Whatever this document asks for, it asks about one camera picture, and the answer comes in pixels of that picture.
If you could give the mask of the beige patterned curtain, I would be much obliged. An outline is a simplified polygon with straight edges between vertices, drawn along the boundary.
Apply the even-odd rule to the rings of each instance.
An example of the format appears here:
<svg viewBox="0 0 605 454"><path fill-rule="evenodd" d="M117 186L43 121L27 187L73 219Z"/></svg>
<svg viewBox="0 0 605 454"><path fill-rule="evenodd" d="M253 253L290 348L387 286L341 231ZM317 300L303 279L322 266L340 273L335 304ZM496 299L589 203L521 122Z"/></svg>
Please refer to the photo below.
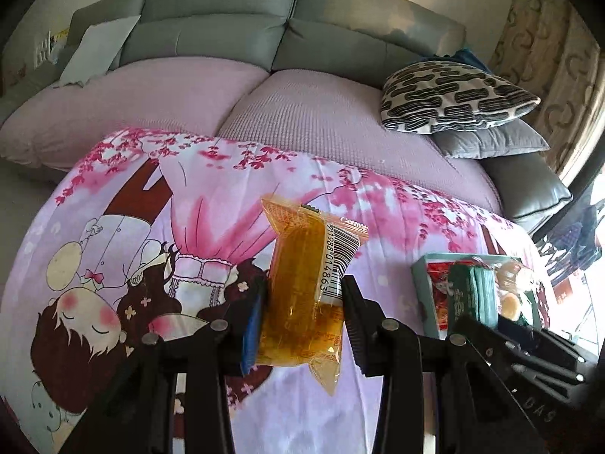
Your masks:
<svg viewBox="0 0 605 454"><path fill-rule="evenodd" d="M604 49L585 21L569 0L512 0L489 68L540 98L524 121L570 185L604 131Z"/></svg>

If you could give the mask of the grey sofa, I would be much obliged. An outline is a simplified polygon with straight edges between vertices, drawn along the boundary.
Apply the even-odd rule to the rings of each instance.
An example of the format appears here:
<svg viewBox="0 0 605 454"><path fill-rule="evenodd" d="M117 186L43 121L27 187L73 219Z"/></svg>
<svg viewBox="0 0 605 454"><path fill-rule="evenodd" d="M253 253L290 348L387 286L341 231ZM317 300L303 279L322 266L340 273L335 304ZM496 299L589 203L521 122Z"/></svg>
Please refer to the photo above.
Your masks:
<svg viewBox="0 0 605 454"><path fill-rule="evenodd" d="M453 54L467 36L408 0L99 0L73 14L66 45L91 25L133 16L141 18L108 72L149 59L228 59L268 73L326 73L380 94L393 72ZM536 153L475 161L500 195L499 214L526 230L571 201Z"/></svg>

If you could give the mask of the grey paper sheet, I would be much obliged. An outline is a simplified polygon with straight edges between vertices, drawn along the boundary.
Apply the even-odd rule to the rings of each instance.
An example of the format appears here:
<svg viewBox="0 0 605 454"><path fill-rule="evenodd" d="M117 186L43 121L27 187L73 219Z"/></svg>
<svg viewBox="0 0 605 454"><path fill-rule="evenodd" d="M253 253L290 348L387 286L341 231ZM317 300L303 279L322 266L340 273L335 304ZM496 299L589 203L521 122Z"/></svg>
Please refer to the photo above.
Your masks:
<svg viewBox="0 0 605 454"><path fill-rule="evenodd" d="M104 76L112 67L140 16L122 17L89 26L78 45L66 45L59 54L59 80L55 86L85 86L90 79Z"/></svg>

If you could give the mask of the pink knitted sofa cover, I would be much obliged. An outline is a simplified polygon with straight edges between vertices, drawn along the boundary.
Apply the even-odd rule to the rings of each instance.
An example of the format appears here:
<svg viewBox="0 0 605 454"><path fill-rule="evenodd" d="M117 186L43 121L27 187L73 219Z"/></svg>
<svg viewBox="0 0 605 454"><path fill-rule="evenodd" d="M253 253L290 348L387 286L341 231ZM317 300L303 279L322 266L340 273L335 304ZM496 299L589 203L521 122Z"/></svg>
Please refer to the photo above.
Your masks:
<svg viewBox="0 0 605 454"><path fill-rule="evenodd" d="M477 161L445 158L429 137L384 128L380 92L348 79L214 58L133 62L83 86L56 77L44 65L1 101L2 157L53 179L111 132L137 126L306 152L503 210Z"/></svg>

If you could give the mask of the red cartoon snack packet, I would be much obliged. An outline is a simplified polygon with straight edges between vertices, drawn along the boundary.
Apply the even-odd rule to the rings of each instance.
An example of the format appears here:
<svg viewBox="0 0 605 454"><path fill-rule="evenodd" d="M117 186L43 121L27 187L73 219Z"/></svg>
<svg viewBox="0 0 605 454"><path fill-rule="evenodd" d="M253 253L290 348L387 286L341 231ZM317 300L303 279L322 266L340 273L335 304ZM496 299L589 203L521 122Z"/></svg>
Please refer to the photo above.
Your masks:
<svg viewBox="0 0 605 454"><path fill-rule="evenodd" d="M431 261L427 263L427 274L431 282L431 293L433 307L436 314L438 336L445 338L448 331L448 297L451 287L448 282L448 274L451 266L455 263L464 266L472 266L474 262L469 259L455 261Z"/></svg>

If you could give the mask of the clear packet steamed cake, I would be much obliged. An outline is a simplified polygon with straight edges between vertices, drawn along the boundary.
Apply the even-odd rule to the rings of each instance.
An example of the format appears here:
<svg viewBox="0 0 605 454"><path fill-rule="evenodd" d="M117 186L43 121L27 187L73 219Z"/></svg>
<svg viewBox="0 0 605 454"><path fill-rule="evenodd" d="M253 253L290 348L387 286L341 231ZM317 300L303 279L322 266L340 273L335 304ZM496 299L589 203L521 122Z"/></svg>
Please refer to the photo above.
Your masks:
<svg viewBox="0 0 605 454"><path fill-rule="evenodd" d="M534 289L532 269L516 259L509 259L494 270L495 286L500 303L498 312L510 321L518 321L526 311L532 317L528 294Z"/></svg>

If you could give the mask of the pink cartoon printed cloth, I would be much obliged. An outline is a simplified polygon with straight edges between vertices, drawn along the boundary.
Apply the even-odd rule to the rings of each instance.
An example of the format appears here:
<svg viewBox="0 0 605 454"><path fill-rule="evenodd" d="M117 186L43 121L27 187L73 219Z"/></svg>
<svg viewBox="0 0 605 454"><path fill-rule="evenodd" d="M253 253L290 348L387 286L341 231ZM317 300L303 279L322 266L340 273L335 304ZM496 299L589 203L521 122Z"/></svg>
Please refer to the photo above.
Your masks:
<svg viewBox="0 0 605 454"><path fill-rule="evenodd" d="M1 396L36 451L59 451L144 333L181 337L246 293L275 245L269 195L364 224L349 273L415 331L411 267L428 253L502 254L546 276L522 227L438 191L261 143L113 133L36 215L4 290Z"/></svg>

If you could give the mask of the black white patterned pillow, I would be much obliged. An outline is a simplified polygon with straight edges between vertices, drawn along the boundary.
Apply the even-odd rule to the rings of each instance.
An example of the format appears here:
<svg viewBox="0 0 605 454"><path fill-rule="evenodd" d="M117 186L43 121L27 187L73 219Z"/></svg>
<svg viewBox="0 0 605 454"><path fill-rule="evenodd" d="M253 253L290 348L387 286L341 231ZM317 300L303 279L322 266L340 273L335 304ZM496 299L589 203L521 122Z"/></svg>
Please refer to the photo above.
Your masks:
<svg viewBox="0 0 605 454"><path fill-rule="evenodd" d="M416 62L383 85L383 127L431 135L503 126L533 111L540 98L504 78L459 62Z"/></svg>

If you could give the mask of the orange jelly packet with barcode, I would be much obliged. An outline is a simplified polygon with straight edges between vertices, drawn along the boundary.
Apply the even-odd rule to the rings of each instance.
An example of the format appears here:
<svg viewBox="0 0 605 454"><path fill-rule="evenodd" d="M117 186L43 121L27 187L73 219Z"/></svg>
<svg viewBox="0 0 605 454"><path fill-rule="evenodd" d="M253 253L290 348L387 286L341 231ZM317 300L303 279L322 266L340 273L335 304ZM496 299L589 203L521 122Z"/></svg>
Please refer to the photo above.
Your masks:
<svg viewBox="0 0 605 454"><path fill-rule="evenodd" d="M364 224L283 198L262 198L276 233L256 361L306 364L332 396L343 347L341 278L369 239Z"/></svg>

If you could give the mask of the dark green foil snack packet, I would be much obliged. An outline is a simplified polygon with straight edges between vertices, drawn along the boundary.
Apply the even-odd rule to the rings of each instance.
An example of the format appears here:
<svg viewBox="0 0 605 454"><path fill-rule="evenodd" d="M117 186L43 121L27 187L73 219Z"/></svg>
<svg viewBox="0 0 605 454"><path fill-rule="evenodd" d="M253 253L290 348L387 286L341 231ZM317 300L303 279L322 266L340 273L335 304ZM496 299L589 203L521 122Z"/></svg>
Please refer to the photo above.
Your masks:
<svg viewBox="0 0 605 454"><path fill-rule="evenodd" d="M534 292L522 292L520 294L520 302L521 311L519 321L537 330L543 328L543 319L541 318Z"/></svg>

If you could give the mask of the teal-rimmed white tray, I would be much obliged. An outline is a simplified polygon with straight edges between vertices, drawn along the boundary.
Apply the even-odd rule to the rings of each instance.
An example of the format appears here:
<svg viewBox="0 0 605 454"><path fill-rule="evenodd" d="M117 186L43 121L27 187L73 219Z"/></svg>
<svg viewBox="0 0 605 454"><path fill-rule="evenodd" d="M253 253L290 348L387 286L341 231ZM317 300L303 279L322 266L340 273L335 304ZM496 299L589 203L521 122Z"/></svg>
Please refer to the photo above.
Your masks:
<svg viewBox="0 0 605 454"><path fill-rule="evenodd" d="M461 259L471 259L474 264L473 266L484 266L488 269L493 269L502 263L505 263L509 259L516 259L521 262L518 257L511 257L507 255L495 255L495 254L464 254L464 253L430 253L422 256L412 266L412 276L416 289L418 299L420 301L420 313L422 314L423 329L425 329L425 335L430 337L440 338L438 336L436 314L433 307L433 298L431 293L431 282L427 274L427 263L431 261L455 261ZM543 327L550 325L550 316L548 302L546 301L546 288L543 286L543 281L539 278L538 273L533 271L535 277L534 289L538 309L543 319ZM525 325L518 321L512 321L516 324Z"/></svg>

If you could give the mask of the green snack box packet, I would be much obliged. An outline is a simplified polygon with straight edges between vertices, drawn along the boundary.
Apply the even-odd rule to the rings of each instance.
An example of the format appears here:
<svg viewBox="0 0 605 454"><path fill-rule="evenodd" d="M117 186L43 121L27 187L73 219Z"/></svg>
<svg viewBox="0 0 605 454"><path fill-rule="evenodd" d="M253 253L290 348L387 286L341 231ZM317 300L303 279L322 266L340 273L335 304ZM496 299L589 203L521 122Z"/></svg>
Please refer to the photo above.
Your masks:
<svg viewBox="0 0 605 454"><path fill-rule="evenodd" d="M490 329L498 323L494 270L454 263L447 274L448 331L460 317L469 317Z"/></svg>

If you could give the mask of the grey cushion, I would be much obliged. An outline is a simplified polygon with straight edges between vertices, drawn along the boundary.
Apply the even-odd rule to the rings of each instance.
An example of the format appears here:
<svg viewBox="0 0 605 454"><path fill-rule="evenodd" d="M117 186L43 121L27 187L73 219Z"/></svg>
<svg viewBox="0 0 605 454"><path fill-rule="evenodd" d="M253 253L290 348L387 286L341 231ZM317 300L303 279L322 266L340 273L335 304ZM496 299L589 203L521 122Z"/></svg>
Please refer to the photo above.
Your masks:
<svg viewBox="0 0 605 454"><path fill-rule="evenodd" d="M546 140L522 119L477 131L437 132L432 140L444 157L454 159L483 160L550 149Z"/></svg>

